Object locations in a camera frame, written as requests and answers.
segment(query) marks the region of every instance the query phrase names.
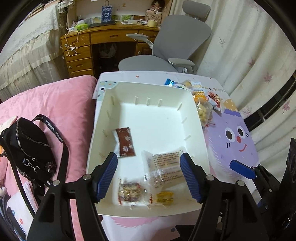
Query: chair headrest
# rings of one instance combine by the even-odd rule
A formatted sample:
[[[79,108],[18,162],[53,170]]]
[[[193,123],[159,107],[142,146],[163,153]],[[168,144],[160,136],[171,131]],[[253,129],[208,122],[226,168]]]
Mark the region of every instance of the chair headrest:
[[[184,13],[187,13],[188,15],[198,18],[199,20],[205,22],[210,11],[211,7],[194,1],[184,1],[182,5]]]

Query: pink bed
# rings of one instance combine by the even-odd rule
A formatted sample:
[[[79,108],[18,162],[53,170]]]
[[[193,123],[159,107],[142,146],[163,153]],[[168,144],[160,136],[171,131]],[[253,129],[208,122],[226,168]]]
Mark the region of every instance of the pink bed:
[[[96,82],[97,80],[90,75],[62,80],[22,92],[0,104],[0,123],[15,115],[31,120],[38,114],[46,115],[53,121],[69,148],[66,182],[76,181],[86,171],[94,125],[95,100],[92,99],[92,95]],[[42,122],[34,123],[44,130],[59,166],[63,145]],[[15,194],[18,187],[10,163],[5,163],[3,159],[0,178],[1,176],[4,178],[8,194]],[[26,181],[21,175],[20,178],[22,183]],[[83,240],[75,202],[71,203],[71,209],[76,239]]]

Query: cartoon tabletop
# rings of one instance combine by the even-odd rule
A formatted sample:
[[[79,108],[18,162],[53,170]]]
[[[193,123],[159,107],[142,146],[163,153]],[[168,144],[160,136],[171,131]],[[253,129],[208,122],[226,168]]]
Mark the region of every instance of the cartoon tabletop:
[[[255,190],[253,182],[232,171],[229,164],[232,160],[238,160],[249,167],[257,166],[258,153],[238,109],[216,79],[182,73],[127,71],[103,73],[99,82],[108,81],[104,83],[104,87],[107,88],[109,84],[114,85],[113,81],[163,85],[167,78],[179,83],[186,80],[199,81],[203,88],[209,89],[222,99],[224,112],[221,114],[213,110],[213,117],[204,128],[210,171],[223,182],[234,183],[239,179],[243,180],[252,193]],[[99,87],[96,87],[96,96],[104,92],[98,93]],[[199,210],[168,217],[136,218],[137,221],[135,218],[104,216],[102,225],[109,240],[167,241],[179,237],[175,225],[194,225],[198,214]]]

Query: cartoon mouth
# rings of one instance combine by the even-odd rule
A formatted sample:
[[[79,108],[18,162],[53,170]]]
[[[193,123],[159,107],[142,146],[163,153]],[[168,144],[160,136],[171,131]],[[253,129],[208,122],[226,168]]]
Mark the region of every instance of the cartoon mouth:
[[[246,149],[246,147],[247,147],[247,145],[245,144],[245,145],[244,145],[244,148],[242,148],[242,149],[239,150],[239,151],[244,151],[244,150]]]

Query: gray office chair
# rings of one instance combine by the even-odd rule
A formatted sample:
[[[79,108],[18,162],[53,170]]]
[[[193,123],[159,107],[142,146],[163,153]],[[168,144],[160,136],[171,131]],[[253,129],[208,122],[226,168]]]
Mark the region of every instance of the gray office chair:
[[[211,35],[211,28],[202,20],[210,6],[193,1],[183,2],[188,15],[170,15],[164,20],[154,43],[143,34],[127,34],[132,39],[146,42],[152,55],[138,55],[120,61],[119,71],[151,70],[192,73],[194,63],[188,58]]]

